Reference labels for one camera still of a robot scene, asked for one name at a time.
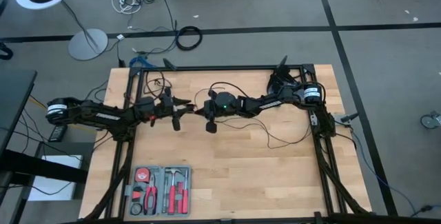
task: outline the tool kit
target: tool kit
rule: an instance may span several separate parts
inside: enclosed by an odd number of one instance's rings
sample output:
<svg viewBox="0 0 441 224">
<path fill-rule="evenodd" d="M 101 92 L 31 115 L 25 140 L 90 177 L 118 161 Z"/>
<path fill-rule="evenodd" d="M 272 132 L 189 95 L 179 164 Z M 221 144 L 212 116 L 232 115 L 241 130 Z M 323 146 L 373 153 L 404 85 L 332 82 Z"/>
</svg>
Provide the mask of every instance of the tool kit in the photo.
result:
<svg viewBox="0 0 441 224">
<path fill-rule="evenodd" d="M 132 184 L 125 188 L 130 198 L 128 214 L 137 217 L 188 216 L 192 169 L 186 165 L 135 167 Z"/>
</svg>

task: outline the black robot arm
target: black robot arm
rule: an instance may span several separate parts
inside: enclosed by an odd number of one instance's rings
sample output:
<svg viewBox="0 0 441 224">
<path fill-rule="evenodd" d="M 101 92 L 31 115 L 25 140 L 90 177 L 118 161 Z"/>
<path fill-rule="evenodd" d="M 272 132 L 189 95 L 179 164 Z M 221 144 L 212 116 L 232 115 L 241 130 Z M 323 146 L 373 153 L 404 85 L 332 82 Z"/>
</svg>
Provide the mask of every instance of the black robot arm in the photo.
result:
<svg viewBox="0 0 441 224">
<path fill-rule="evenodd" d="M 154 104 L 150 96 L 139 99 L 132 107 L 122 110 L 110 107 L 91 100 L 76 98 L 60 98 L 48 103 L 46 118 L 54 125 L 83 124 L 99 129 L 106 129 L 112 134 L 115 141 L 129 141 L 134 137 L 136 126 L 150 121 L 153 126 L 156 119 L 167 116 L 173 118 L 175 131 L 181 129 L 179 119 L 186 112 L 193 111 L 194 106 L 187 104 L 190 100 L 181 100 L 172 96 L 169 88 L 160 95 L 159 104 Z"/>
<path fill-rule="evenodd" d="M 267 87 L 269 94 L 257 99 L 249 96 L 238 96 L 236 98 L 228 92 L 216 93 L 212 90 L 213 86 L 217 84 L 214 83 L 208 92 L 210 100 L 206 100 L 204 107 L 195 112 L 208 120 L 205 129 L 208 132 L 216 133 L 217 126 L 214 122 L 216 117 L 238 115 L 244 118 L 252 118 L 263 110 L 281 104 L 292 104 L 297 108 L 311 110 L 314 113 L 312 122 L 317 126 L 317 130 L 321 135 L 335 136 L 334 118 L 328 113 L 325 106 L 324 87 L 317 82 L 297 82 L 289 76 L 289 69 L 284 65 L 285 61 L 286 58 L 271 76 Z"/>
</svg>

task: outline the wooden tabletop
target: wooden tabletop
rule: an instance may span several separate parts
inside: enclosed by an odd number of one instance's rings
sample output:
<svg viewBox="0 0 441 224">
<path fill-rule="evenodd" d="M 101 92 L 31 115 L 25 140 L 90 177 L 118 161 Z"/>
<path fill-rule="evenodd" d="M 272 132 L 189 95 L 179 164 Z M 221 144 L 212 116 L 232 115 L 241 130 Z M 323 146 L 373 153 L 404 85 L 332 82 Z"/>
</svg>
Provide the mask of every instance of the wooden tabletop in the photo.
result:
<svg viewBox="0 0 441 224">
<path fill-rule="evenodd" d="M 315 67 L 318 81 L 326 87 L 328 111 L 345 113 L 332 66 Z M 111 71 L 105 95 L 106 105 L 123 107 L 128 72 L 126 68 Z M 236 84 L 248 95 L 259 97 L 266 94 L 270 74 L 269 70 L 164 72 L 165 78 L 172 84 L 174 96 L 192 101 L 199 90 L 208 88 L 216 81 Z M 158 73 L 151 72 L 148 79 L 158 77 Z M 152 89 L 158 88 L 153 83 L 150 85 Z M 216 87 L 239 94 L 238 90 L 228 85 Z M 197 95 L 196 104 L 203 106 L 206 99 L 207 91 L 204 90 Z M 265 110 L 256 118 L 267 126 L 272 135 L 288 142 L 301 139 L 309 127 L 307 112 L 292 105 Z M 258 121 L 234 119 L 227 123 L 240 128 Z M 187 114 L 181 118 L 180 132 L 173 131 L 171 118 L 158 120 L 153 128 L 149 124 L 141 124 L 136 129 L 132 169 L 139 165 L 179 164 L 192 167 L 188 219 L 306 217 L 313 216 L 316 211 L 326 215 L 311 136 L 294 145 L 269 149 L 268 146 L 278 147 L 285 143 L 273 138 L 267 143 L 267 134 L 258 125 L 237 130 L 218 124 L 218 132 L 210 134 L 205 131 L 205 124 L 204 118 Z M 337 127 L 337 133 L 351 136 L 348 129 L 343 127 Z M 336 136 L 332 138 L 332 143 L 343 185 L 362 207 L 370 210 L 352 142 Z M 110 182 L 115 149 L 116 142 L 108 141 L 94 152 L 80 217 L 89 214 L 104 195 Z M 115 215 L 120 190 L 121 186 L 115 194 Z M 333 202 L 334 208 L 338 209 L 335 194 Z M 143 219 L 125 214 L 125 220 Z"/>
</svg>

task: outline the office chair wheel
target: office chair wheel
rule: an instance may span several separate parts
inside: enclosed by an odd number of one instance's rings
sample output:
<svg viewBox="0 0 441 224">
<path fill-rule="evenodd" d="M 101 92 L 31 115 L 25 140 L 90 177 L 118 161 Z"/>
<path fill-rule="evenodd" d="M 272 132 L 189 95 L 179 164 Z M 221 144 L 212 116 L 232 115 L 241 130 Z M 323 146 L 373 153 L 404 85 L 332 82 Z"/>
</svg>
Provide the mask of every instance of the office chair wheel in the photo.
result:
<svg viewBox="0 0 441 224">
<path fill-rule="evenodd" d="M 423 127 L 430 130 L 436 129 L 439 126 L 436 118 L 430 114 L 425 114 L 421 116 L 420 122 Z"/>
</svg>

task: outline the screwdriver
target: screwdriver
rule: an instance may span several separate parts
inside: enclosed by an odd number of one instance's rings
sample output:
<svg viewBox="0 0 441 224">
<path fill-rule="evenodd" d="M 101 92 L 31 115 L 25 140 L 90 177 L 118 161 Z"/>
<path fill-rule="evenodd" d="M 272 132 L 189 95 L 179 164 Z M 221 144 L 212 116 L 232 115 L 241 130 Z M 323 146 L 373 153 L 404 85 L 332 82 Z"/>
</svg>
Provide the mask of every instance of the screwdriver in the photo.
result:
<svg viewBox="0 0 441 224">
<path fill-rule="evenodd" d="M 188 170 L 185 171 L 185 182 L 184 182 L 184 195 L 183 195 L 183 206 L 182 213 L 186 214 L 188 212 L 188 189 L 187 189 L 187 181 L 188 181 Z"/>
<path fill-rule="evenodd" d="M 177 169 L 169 169 L 169 171 L 172 173 L 172 184 L 170 185 L 170 191 L 169 194 L 169 201 L 168 201 L 168 213 L 174 214 L 174 195 L 176 193 L 176 188 L 174 186 L 174 175 L 178 171 Z"/>
</svg>

